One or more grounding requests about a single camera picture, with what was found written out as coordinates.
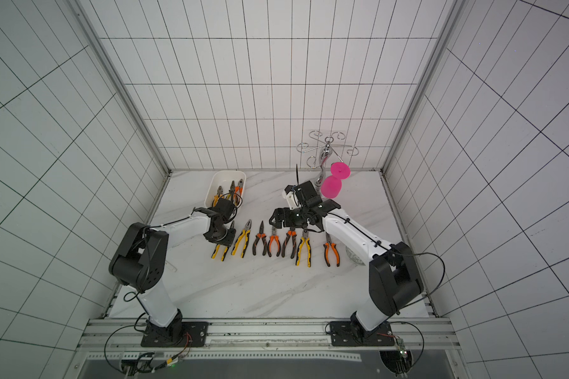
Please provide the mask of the dark orange long nose pliers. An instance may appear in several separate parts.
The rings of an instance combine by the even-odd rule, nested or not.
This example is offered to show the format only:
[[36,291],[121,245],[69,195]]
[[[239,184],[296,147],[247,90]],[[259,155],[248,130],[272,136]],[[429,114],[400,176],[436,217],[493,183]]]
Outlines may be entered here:
[[260,226],[259,226],[259,233],[257,233],[253,246],[252,246],[252,254],[254,256],[256,256],[258,254],[258,245],[259,243],[262,243],[262,255],[265,256],[267,255],[267,241],[266,241],[266,234],[264,233],[264,221],[261,222]]

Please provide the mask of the white plastic storage box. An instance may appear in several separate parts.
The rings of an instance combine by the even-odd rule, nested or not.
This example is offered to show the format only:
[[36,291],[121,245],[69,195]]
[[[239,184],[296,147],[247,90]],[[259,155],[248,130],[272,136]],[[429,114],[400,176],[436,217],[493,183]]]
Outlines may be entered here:
[[[229,192],[231,182],[232,181],[238,182],[240,179],[242,179],[244,182],[243,184],[243,192],[244,192],[244,186],[247,182],[247,176],[242,171],[219,171],[216,174],[214,174],[205,197],[205,207],[207,208],[212,207],[213,197],[217,193],[218,186],[223,187],[224,191],[223,197],[227,199],[226,195]],[[242,205],[242,202],[243,202],[243,194],[242,194],[242,199],[238,200],[237,202],[234,202],[234,204],[236,206],[240,206]]]

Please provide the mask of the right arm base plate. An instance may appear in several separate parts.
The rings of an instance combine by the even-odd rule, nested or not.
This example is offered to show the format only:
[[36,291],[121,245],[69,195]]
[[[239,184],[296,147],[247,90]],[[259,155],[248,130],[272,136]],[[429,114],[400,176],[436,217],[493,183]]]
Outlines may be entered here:
[[358,322],[329,322],[326,327],[331,345],[334,347],[393,347],[396,337],[390,324],[382,323],[371,331],[363,329]]

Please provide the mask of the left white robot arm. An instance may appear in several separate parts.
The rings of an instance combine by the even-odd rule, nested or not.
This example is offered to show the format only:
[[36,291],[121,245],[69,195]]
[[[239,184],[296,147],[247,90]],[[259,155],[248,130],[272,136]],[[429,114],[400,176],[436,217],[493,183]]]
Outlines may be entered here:
[[129,226],[108,271],[120,284],[135,290],[148,316],[144,346],[176,346],[185,339],[183,316],[162,280],[168,252],[198,235],[209,243],[227,246],[236,233],[227,228],[232,214],[232,210],[215,207],[195,208],[191,215],[167,224]]

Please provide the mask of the small yellow long nose pliers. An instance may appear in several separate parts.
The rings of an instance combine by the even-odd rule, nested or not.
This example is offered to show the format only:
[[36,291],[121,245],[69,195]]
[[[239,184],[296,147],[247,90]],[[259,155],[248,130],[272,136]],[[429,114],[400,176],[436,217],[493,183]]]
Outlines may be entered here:
[[223,197],[223,195],[224,195],[223,187],[222,187],[222,186],[218,186],[218,188],[217,188],[217,193],[216,193],[215,196],[213,197],[212,207],[214,207],[214,206],[217,205],[217,203],[218,203],[219,200]]

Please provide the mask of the orange diagonal cutting pliers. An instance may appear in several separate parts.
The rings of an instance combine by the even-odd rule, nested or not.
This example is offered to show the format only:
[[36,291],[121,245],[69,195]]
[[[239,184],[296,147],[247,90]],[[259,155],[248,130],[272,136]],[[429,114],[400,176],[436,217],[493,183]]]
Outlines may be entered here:
[[297,257],[297,232],[295,227],[290,227],[281,246],[281,257]]

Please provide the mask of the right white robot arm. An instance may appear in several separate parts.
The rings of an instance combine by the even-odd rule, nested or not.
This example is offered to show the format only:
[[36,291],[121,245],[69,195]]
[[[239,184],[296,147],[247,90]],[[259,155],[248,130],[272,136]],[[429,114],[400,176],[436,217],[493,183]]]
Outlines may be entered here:
[[352,314],[351,322],[365,332],[377,329],[425,290],[410,247],[379,238],[353,220],[337,202],[277,208],[269,224],[278,229],[315,226],[362,260],[368,268],[368,300]]

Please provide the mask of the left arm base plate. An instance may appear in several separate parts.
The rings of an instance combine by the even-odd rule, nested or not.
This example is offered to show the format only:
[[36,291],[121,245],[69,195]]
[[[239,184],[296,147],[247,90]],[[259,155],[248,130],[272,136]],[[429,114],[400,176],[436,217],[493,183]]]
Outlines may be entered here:
[[159,348],[204,347],[208,327],[208,322],[175,321],[173,325],[165,328],[148,323],[141,346]]

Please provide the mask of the large orange combination pliers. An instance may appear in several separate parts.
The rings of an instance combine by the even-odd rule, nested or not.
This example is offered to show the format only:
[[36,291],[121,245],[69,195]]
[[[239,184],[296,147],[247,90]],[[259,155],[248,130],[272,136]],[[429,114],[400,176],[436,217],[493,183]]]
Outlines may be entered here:
[[241,200],[243,194],[243,184],[244,182],[242,179],[240,179],[238,182],[232,181],[229,192],[226,195],[227,199],[231,200],[232,202]]

